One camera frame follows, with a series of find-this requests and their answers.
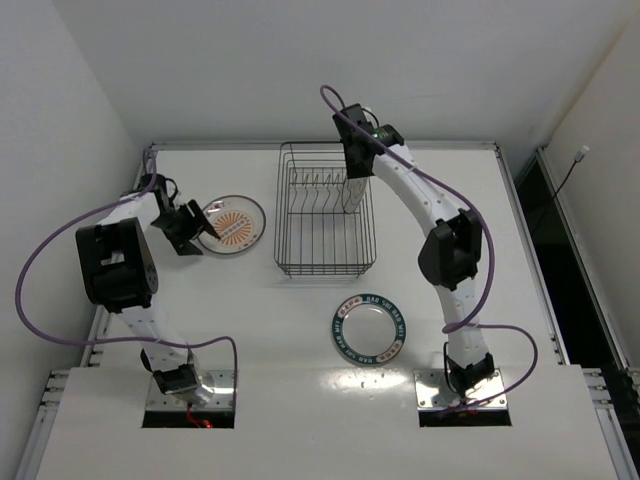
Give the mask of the white plate grey line pattern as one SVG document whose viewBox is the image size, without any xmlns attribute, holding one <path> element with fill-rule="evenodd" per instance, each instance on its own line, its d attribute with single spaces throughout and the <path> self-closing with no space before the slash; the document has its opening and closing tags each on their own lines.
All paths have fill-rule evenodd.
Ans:
<svg viewBox="0 0 640 480">
<path fill-rule="evenodd" d="M 369 183 L 368 177 L 346 178 L 342 184 L 340 202 L 345 214 L 353 214 L 365 196 Z"/>
</svg>

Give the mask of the orange sunburst pattern plate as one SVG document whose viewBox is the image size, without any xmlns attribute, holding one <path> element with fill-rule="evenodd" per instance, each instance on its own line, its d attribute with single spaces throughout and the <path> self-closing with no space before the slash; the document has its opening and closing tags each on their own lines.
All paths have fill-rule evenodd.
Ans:
<svg viewBox="0 0 640 480">
<path fill-rule="evenodd" d="M 203 232 L 197 242 L 206 251 L 223 256 L 250 249 L 266 228 L 266 214 L 254 199 L 244 195 L 226 195 L 209 202 L 203 213 L 218 238 Z"/>
</svg>

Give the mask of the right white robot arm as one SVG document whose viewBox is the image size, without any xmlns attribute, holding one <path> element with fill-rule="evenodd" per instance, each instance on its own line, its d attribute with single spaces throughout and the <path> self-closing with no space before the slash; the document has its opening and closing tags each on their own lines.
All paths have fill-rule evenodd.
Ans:
<svg viewBox="0 0 640 480">
<path fill-rule="evenodd" d="M 374 127 L 359 104 L 336 111 L 332 119 L 348 179 L 382 180 L 425 236 L 418 267 L 440 300 L 448 337 L 445 370 L 451 390 L 463 397 L 494 372 L 478 319 L 495 273 L 493 240 L 483 233 L 486 222 L 475 208 L 461 208 L 451 189 L 420 169 L 394 127 Z"/>
</svg>

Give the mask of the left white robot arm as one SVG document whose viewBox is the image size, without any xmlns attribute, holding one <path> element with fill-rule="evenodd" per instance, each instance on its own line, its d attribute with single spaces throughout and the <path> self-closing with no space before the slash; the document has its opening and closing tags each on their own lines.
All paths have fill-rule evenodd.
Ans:
<svg viewBox="0 0 640 480">
<path fill-rule="evenodd" d="M 179 256 L 202 253 L 194 241 L 202 234 L 217 240 L 218 231 L 194 200 L 177 200 L 174 180 L 144 175 L 138 188 L 93 226 L 75 233 L 84 286 L 89 300 L 118 316 L 141 345 L 141 361 L 161 393 L 191 406 L 213 396 L 194 355 L 168 326 L 159 302 L 159 274 L 146 231 L 160 230 Z"/>
</svg>

